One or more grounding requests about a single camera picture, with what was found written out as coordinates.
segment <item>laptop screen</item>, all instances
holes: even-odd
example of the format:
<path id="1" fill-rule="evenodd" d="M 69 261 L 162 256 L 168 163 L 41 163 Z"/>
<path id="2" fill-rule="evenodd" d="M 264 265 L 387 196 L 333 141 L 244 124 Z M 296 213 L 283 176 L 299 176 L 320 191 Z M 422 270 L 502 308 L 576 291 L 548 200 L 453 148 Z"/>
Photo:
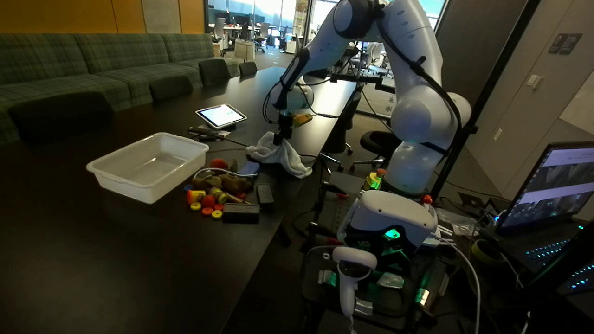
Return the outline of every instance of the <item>laptop screen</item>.
<path id="1" fill-rule="evenodd" d="M 570 218 L 594 192 L 594 142 L 550 144 L 498 220 L 498 230 Z"/>

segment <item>green couch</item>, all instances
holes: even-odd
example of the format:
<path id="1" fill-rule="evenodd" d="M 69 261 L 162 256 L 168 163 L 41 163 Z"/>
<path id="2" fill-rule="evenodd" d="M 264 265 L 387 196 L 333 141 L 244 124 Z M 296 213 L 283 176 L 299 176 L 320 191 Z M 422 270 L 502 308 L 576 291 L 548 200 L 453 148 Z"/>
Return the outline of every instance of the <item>green couch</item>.
<path id="1" fill-rule="evenodd" d="M 0 142 L 19 141 L 15 103 L 101 90 L 116 111 L 151 103 L 151 81 L 188 76 L 214 57 L 210 35 L 190 33 L 6 33 L 0 35 Z M 238 74 L 238 61 L 225 59 Z"/>

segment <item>white plastic bin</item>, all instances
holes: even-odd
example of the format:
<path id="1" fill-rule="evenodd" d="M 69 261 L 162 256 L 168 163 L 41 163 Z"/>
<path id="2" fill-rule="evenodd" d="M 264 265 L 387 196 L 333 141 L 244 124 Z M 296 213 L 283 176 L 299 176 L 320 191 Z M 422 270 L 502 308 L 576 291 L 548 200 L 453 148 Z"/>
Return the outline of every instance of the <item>white plastic bin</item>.
<path id="1" fill-rule="evenodd" d="M 208 144 L 166 131 L 88 163 L 110 191 L 155 204 L 207 163 Z"/>

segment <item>table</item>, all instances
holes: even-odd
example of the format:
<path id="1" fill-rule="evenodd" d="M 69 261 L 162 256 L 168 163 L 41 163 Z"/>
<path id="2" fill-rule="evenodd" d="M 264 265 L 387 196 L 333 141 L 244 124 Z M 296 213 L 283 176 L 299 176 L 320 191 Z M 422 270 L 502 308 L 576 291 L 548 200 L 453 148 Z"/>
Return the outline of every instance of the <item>table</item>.
<path id="1" fill-rule="evenodd" d="M 182 189 L 153 205 L 110 192 L 86 163 L 155 131 L 186 133 L 195 107 L 220 102 L 249 115 L 233 139 L 255 142 L 275 128 L 260 109 L 281 72 L 121 111 L 108 128 L 64 141 L 0 146 L 0 332 L 221 332 L 285 211 L 262 213 L 259 224 L 223 224 L 188 209 Z M 314 107 L 340 115 L 353 89 L 318 85 Z M 335 122 L 314 116 L 292 142 L 318 155 Z M 236 142 L 210 146 L 208 159 L 246 161 Z M 272 183 L 279 204 L 303 185 L 279 165 L 264 167 L 259 181 Z"/>

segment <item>floor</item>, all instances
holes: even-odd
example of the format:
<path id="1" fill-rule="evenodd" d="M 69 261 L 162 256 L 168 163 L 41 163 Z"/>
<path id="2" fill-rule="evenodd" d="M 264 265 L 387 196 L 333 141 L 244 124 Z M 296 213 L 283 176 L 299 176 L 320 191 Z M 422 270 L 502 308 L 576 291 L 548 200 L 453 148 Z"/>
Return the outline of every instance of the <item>floor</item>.
<path id="1" fill-rule="evenodd" d="M 290 59 L 292 55 L 272 48 L 268 48 L 266 53 L 257 53 L 259 68 L 272 64 L 288 64 Z M 363 102 L 359 107 L 363 111 L 370 111 L 374 107 L 385 109 L 387 103 L 392 102 L 390 96 L 376 94 L 374 89 L 366 89 L 366 96 L 370 103 Z M 353 129 L 350 129 L 348 141 L 353 144 L 355 152 L 351 155 L 338 155 L 348 167 L 351 165 L 351 161 L 374 157 L 374 154 L 359 146 L 359 139 L 368 129 L 385 128 L 381 120 L 366 115 L 357 115 L 353 124 L 355 126 Z M 366 176 L 370 170 L 372 167 L 359 167 L 353 174 Z M 301 202 L 290 207 L 292 213 L 285 220 L 292 243 L 285 244 L 281 241 L 275 241 L 270 244 L 225 332 L 303 332 L 303 298 L 299 293 L 303 252 L 299 250 L 299 246 L 303 243 L 303 228 L 312 218 L 312 194 L 320 189 L 320 176 L 322 172 L 318 172 L 318 176 L 311 176 Z M 463 205 L 461 192 L 474 194 L 481 200 L 487 200 L 489 196 L 498 196 L 496 187 L 474 161 L 468 150 L 461 152 L 441 194 L 444 196 L 442 200 L 453 202 L 455 205 Z M 348 205 L 350 202 L 346 200 L 340 200 L 337 196 L 329 198 L 325 204 L 325 213 L 320 220 L 337 226 L 344 217 Z M 346 328 L 346 319 L 335 315 L 329 319 L 325 317 L 325 322 L 320 328 L 320 332 L 344 332 Z"/>

